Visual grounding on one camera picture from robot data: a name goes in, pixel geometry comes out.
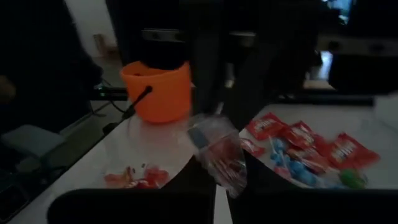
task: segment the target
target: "wall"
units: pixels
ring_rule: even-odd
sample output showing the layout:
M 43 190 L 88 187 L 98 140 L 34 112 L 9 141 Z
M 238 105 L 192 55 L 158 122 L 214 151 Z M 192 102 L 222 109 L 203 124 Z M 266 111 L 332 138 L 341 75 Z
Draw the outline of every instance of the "wall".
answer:
M 98 52 L 93 35 L 104 34 L 107 45 L 116 46 L 111 19 L 105 0 L 65 0 L 83 47 L 92 57 L 101 56 Z

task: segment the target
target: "table surface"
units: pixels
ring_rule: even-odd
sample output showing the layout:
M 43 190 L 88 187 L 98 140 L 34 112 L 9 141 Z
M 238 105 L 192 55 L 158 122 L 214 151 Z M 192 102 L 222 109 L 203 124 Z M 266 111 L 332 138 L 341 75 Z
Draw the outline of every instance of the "table surface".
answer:
M 288 124 L 302 120 L 327 140 L 333 140 L 343 131 L 348 133 L 381 157 L 377 164 L 364 170 L 369 179 L 368 187 L 398 188 L 398 177 L 394 173 L 398 166 L 395 163 L 398 152 L 394 150 L 398 144 L 398 133 L 379 122 L 372 108 L 270 105 L 255 118 L 268 112 L 273 112 Z M 45 223 L 47 209 L 59 195 L 73 189 L 104 188 L 103 176 L 109 172 L 120 172 L 126 166 L 137 167 L 139 175 L 143 161 L 160 165 L 172 177 L 177 175 L 195 150 L 186 136 L 179 134 L 186 127 L 186 121 L 181 121 L 159 128 L 133 116 L 109 133 L 9 223 Z M 246 130 L 241 131 L 240 136 L 251 138 Z

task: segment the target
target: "orange bucket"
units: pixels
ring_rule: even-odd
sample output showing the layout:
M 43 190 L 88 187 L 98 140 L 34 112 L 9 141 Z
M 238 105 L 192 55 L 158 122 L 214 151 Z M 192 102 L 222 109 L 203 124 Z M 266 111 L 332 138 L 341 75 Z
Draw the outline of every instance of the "orange bucket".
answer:
M 189 114 L 191 79 L 188 62 L 176 70 L 149 68 L 141 62 L 133 62 L 121 70 L 121 77 L 132 102 L 147 86 L 152 87 L 152 92 L 136 105 L 136 113 L 143 120 L 165 123 Z

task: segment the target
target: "clear plastic bag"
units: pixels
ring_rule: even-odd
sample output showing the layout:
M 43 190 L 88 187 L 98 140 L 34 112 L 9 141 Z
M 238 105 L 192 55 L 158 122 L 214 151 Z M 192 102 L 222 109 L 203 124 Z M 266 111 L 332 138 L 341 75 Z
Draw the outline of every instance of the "clear plastic bag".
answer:
M 238 130 L 225 117 L 199 115 L 191 119 L 188 135 L 197 148 L 196 159 L 236 198 L 247 184 Z

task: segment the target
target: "candy pile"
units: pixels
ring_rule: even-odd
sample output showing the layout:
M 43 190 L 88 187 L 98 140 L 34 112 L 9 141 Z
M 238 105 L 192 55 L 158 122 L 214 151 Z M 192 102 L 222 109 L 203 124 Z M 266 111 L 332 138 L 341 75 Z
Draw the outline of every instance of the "candy pile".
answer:
M 112 189 L 159 189 L 169 181 L 169 173 L 157 166 L 147 166 L 141 179 L 134 180 L 133 173 L 134 168 L 126 167 L 121 175 L 108 174 L 104 177 L 106 186 Z
M 241 139 L 242 148 L 261 157 L 260 160 L 266 154 L 273 162 L 270 168 L 274 172 L 291 182 L 299 182 L 298 185 L 365 188 L 367 180 L 359 170 L 380 159 L 378 154 L 346 133 L 327 142 L 303 121 L 289 126 L 272 113 L 251 121 L 246 129 L 256 140 L 267 141 L 269 147 L 259 147 L 249 139 Z

